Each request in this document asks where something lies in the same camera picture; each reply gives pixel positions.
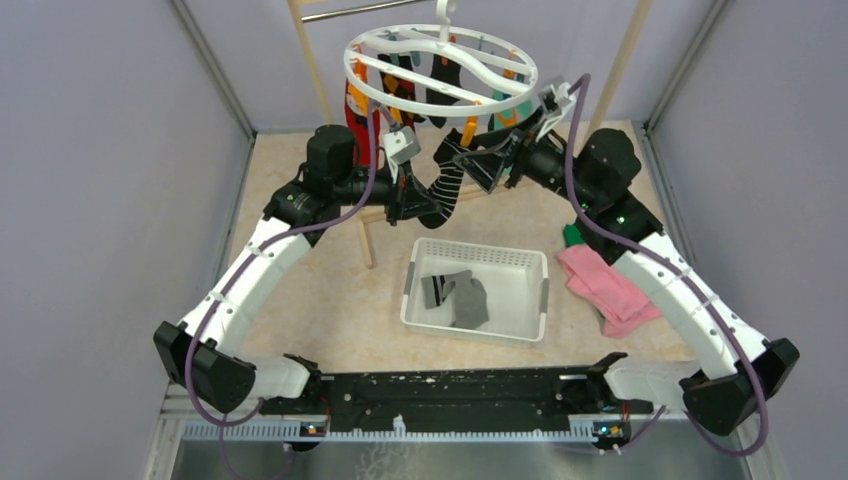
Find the teal patterned sock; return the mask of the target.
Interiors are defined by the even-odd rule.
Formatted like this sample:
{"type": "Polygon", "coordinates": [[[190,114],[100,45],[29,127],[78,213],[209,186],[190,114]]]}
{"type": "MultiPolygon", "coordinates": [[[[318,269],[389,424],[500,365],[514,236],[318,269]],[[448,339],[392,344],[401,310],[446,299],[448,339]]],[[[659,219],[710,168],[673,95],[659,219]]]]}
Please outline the teal patterned sock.
{"type": "MultiPolygon", "coordinates": [[[[516,80],[522,83],[525,79],[525,76],[523,74],[518,74],[511,70],[504,70],[503,76],[507,79],[516,80]]],[[[501,92],[499,90],[493,90],[492,92],[492,98],[498,101],[503,101],[510,97],[511,95],[501,92]]],[[[535,108],[533,101],[532,99],[528,99],[515,107],[495,112],[491,114],[488,119],[487,131],[493,132],[503,128],[513,127],[517,123],[520,123],[521,121],[529,118],[534,113],[534,111],[535,108]]]]}

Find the aluminium rail frame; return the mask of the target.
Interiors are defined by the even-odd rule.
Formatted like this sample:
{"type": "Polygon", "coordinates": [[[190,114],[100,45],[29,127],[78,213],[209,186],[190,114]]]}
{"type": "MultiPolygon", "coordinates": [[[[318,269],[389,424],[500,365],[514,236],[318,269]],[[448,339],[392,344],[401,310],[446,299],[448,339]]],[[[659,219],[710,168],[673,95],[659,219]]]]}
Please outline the aluminium rail frame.
{"type": "Polygon", "coordinates": [[[617,455],[682,411],[618,399],[599,366],[313,374],[296,398],[237,386],[214,405],[169,386],[145,475],[163,479],[183,440],[570,444],[617,455]]]}

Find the green cloth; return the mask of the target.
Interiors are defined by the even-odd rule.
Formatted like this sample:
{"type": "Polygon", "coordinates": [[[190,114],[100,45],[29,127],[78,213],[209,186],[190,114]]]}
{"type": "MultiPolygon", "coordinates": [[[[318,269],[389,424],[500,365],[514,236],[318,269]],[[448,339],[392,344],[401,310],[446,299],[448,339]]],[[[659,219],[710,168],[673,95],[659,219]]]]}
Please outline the green cloth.
{"type": "Polygon", "coordinates": [[[562,236],[566,248],[585,244],[585,240],[575,224],[566,224],[563,227],[562,236]]]}

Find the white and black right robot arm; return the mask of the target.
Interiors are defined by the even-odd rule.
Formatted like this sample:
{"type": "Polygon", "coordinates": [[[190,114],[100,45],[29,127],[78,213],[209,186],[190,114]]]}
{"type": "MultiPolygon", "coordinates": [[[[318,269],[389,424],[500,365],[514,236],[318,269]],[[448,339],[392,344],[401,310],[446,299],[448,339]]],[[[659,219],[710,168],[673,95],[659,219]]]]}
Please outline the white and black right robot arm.
{"type": "Polygon", "coordinates": [[[480,135],[453,162],[479,186],[492,189],[528,179],[573,200],[586,245],[657,307],[689,345],[688,362],[609,356],[586,385],[589,404],[612,412],[625,400],[685,412],[703,431],[726,436],[750,416],[768,416],[768,401],[799,359],[788,339],[771,340],[747,325],[678,252],[660,220],[630,191],[641,164],[628,136],[603,128],[567,159],[555,133],[526,129],[480,135]]]}

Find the black white striped sock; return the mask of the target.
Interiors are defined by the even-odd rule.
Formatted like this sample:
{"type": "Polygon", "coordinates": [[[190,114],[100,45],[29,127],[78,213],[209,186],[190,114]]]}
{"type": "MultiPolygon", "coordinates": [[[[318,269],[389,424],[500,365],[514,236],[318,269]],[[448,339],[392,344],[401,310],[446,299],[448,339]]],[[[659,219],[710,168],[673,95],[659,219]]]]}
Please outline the black white striped sock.
{"type": "MultiPolygon", "coordinates": [[[[508,129],[518,127],[522,129],[533,129],[541,120],[542,110],[537,108],[526,120],[517,123],[510,128],[503,128],[493,132],[475,134],[467,145],[462,144],[463,132],[452,128],[444,137],[433,154],[433,160],[439,168],[438,176],[427,187],[428,192],[441,205],[441,212],[418,218],[419,223],[427,229],[435,230],[442,227],[453,215],[458,203],[459,194],[463,185],[464,177],[468,176],[455,164],[455,156],[476,149],[477,140],[500,140],[505,138],[508,129]]],[[[503,176],[509,173],[509,166],[505,169],[503,176]]]]}

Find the black argyle sock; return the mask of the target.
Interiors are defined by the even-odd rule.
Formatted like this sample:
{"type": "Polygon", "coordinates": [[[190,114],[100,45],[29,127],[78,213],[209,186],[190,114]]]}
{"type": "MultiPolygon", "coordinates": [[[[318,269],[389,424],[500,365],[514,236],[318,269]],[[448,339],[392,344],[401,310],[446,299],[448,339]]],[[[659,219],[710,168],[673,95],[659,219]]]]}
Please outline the black argyle sock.
{"type": "MultiPolygon", "coordinates": [[[[394,66],[406,70],[414,70],[412,57],[410,55],[379,54],[377,58],[381,61],[391,63],[394,66]]],[[[387,73],[381,73],[380,77],[382,89],[385,93],[405,100],[416,100],[416,86],[413,82],[387,73]]],[[[391,107],[390,113],[392,115],[397,113],[402,123],[409,126],[412,130],[415,130],[416,125],[422,122],[422,117],[420,115],[399,110],[396,107],[391,107]]]]}

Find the red sock with cat face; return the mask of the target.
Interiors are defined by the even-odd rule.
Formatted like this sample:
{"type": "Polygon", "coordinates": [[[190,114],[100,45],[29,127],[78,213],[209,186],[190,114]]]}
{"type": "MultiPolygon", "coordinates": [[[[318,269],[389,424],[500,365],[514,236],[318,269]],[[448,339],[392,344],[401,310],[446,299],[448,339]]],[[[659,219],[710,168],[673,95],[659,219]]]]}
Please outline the red sock with cat face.
{"type": "Polygon", "coordinates": [[[371,142],[373,136],[368,134],[367,107],[368,98],[347,81],[345,83],[345,121],[347,127],[353,132],[360,149],[355,164],[364,167],[368,167],[372,163],[371,142]]]}

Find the white perforated plastic basket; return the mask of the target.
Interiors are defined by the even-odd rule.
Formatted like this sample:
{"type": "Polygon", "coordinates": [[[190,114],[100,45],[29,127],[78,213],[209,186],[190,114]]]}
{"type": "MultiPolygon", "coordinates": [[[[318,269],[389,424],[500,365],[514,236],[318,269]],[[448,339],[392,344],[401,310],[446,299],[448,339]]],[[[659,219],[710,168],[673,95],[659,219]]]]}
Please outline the white perforated plastic basket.
{"type": "Polygon", "coordinates": [[[420,238],[400,321],[418,333],[530,347],[544,339],[548,298],[540,251],[420,238]]]}

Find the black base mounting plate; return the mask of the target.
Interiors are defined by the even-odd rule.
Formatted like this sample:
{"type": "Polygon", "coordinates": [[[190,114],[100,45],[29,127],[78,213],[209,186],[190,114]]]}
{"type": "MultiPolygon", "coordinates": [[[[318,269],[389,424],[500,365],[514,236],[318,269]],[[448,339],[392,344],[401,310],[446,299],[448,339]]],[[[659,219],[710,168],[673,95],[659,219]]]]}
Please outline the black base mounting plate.
{"type": "Polygon", "coordinates": [[[644,400],[619,400],[590,366],[323,374],[297,399],[264,401],[263,416],[319,421],[340,432],[387,431],[399,417],[413,432],[565,431],[592,421],[597,448],[629,443],[644,400]]]}

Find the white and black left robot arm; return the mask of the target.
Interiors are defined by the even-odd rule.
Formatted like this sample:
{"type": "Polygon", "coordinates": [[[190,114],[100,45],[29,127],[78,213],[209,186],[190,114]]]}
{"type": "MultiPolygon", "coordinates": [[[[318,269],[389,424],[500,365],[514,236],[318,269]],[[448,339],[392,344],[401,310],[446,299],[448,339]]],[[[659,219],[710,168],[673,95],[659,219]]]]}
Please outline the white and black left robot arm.
{"type": "Polygon", "coordinates": [[[226,415],[250,398],[314,410],[321,397],[315,363],[289,354],[264,363],[238,357],[250,324],[291,267],[355,207],[381,206],[391,224],[439,211],[410,165],[421,150],[413,130],[368,138],[372,146],[346,126],[318,127],[294,178],[272,194],[233,264],[181,320],[157,327],[153,342],[168,377],[202,416],[226,415]]]}

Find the grey sock with black stripes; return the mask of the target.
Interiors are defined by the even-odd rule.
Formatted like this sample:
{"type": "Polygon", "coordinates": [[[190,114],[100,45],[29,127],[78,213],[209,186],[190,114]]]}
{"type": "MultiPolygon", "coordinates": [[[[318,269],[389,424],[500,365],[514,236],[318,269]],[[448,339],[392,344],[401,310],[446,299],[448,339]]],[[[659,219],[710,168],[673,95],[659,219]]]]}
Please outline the grey sock with black stripes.
{"type": "Polygon", "coordinates": [[[421,288],[427,310],[451,303],[453,328],[477,330],[490,321],[487,291],[471,270],[424,277],[421,288]]]}

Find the white round sock hanger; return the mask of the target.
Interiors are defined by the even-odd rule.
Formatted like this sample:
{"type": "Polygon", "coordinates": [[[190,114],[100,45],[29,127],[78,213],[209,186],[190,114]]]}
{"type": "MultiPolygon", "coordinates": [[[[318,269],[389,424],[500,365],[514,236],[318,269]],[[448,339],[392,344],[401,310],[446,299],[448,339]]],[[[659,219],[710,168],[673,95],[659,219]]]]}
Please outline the white round sock hanger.
{"type": "Polygon", "coordinates": [[[429,117],[485,116],[528,100],[539,81],[533,58],[495,34],[456,26],[457,9],[456,1],[438,1],[433,23],[390,25],[359,34],[344,50],[347,81],[368,103],[429,117]],[[414,70],[381,61],[379,54],[410,55],[414,70]],[[505,78],[504,70],[523,74],[524,82],[505,78]],[[413,82],[416,100],[385,93],[381,73],[413,82]],[[511,97],[495,100],[493,90],[511,97]]]}

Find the pink cloth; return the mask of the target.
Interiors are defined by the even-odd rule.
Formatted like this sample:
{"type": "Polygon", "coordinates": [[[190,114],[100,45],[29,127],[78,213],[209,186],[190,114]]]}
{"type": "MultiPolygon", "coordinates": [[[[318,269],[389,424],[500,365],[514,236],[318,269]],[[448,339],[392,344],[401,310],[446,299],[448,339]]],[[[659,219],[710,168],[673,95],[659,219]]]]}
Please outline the pink cloth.
{"type": "Polygon", "coordinates": [[[567,288],[603,316],[604,336],[624,338],[663,316],[638,287],[589,246],[567,247],[557,254],[557,261],[567,276],[567,288]]]}

